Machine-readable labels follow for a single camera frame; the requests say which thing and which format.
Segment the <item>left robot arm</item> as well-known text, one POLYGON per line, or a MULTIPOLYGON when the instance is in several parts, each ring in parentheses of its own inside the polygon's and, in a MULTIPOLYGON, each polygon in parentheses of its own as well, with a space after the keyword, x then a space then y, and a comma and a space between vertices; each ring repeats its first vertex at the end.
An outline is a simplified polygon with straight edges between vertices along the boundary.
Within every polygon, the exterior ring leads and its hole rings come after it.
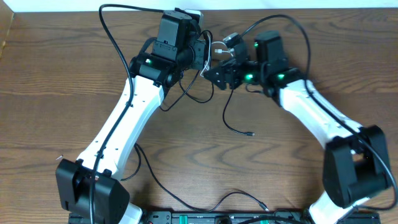
POLYGON ((192 9, 162 12, 159 32, 125 62, 123 93, 90 145, 55 171, 60 203, 71 223, 138 223, 142 210, 121 184, 127 159, 146 122, 189 69, 208 62, 210 39, 203 14, 192 9))

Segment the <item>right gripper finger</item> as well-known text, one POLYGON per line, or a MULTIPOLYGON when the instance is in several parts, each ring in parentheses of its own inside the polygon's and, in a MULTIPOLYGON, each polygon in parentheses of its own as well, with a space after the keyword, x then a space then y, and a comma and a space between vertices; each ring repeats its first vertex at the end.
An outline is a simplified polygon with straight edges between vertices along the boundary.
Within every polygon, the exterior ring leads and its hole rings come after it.
POLYGON ((213 67, 203 74, 204 78, 211 82, 225 82, 228 66, 213 67))
POLYGON ((220 89, 220 90, 225 90, 229 88, 230 90, 234 90, 236 88, 236 76, 235 75, 216 75, 215 76, 215 85, 220 89))

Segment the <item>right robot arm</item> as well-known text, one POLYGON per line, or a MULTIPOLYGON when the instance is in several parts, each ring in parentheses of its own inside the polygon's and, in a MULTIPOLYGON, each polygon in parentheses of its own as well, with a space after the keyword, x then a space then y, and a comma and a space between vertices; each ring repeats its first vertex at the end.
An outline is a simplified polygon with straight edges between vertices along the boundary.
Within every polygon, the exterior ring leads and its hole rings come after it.
POLYGON ((293 114, 324 148, 325 191, 308 209, 312 223, 342 222, 370 198, 397 186, 381 128, 362 126, 322 97, 303 72, 289 66, 277 31, 255 37, 256 60, 250 59, 241 35, 233 33, 222 43, 232 57, 204 77, 221 90, 233 90, 243 83, 260 85, 266 96, 293 114))

